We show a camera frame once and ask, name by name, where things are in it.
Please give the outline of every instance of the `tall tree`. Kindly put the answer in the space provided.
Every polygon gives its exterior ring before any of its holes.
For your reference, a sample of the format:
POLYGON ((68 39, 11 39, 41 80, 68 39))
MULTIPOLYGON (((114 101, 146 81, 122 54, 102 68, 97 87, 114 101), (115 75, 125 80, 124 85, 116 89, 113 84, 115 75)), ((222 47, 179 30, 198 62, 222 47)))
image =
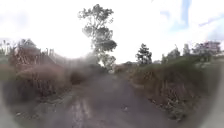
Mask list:
POLYGON ((172 50, 171 52, 168 53, 166 58, 167 58, 167 61, 170 61, 170 60, 176 59, 179 56, 180 56, 180 52, 179 52, 178 48, 176 47, 174 50, 172 50))
POLYGON ((183 55, 184 55, 184 56, 188 56, 188 55, 190 55, 190 49, 189 49, 188 44, 184 44, 183 55))
POLYGON ((110 17, 113 13, 112 9, 104 9, 99 4, 78 13, 79 19, 86 20, 83 32, 91 38, 93 53, 101 61, 100 57, 106 54, 105 52, 112 51, 117 46, 117 43, 112 40, 113 31, 107 27, 113 22, 113 18, 110 17))
POLYGON ((152 63, 152 53, 149 52, 149 48, 147 48, 146 44, 141 44, 138 53, 136 54, 137 61, 140 64, 151 64, 152 63))

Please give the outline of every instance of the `overcast sky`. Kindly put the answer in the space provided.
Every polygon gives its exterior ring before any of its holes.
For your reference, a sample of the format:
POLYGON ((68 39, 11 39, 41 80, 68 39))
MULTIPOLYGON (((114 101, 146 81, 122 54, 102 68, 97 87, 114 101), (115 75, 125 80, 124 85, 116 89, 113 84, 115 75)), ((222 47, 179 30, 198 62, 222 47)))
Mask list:
POLYGON ((224 40, 222 0, 0 0, 0 37, 31 38, 67 57, 90 51, 78 11, 100 4, 114 11, 117 63, 135 61, 141 43, 153 60, 184 43, 224 40))

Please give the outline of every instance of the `dry grass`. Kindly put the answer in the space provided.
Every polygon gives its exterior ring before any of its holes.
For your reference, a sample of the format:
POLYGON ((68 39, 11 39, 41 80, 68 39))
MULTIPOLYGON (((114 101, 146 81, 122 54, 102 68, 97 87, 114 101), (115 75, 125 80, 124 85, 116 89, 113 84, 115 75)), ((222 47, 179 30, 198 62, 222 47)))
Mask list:
POLYGON ((123 69, 151 102, 181 121, 207 92, 204 71, 195 66, 197 61, 197 57, 183 57, 167 64, 123 69))

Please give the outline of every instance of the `shrub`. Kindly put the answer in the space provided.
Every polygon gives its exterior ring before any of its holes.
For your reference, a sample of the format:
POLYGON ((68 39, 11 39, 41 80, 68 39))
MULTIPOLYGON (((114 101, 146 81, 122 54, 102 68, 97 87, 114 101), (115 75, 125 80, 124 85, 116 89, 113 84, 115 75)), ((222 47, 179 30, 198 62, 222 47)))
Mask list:
POLYGON ((67 85, 62 69, 52 65, 34 66, 9 79, 3 85, 3 96, 7 103, 26 102, 59 94, 67 85))
POLYGON ((204 71, 195 66, 197 62, 197 56, 179 57, 166 64, 137 67, 129 72, 129 78, 171 118, 182 120, 207 89, 204 71))

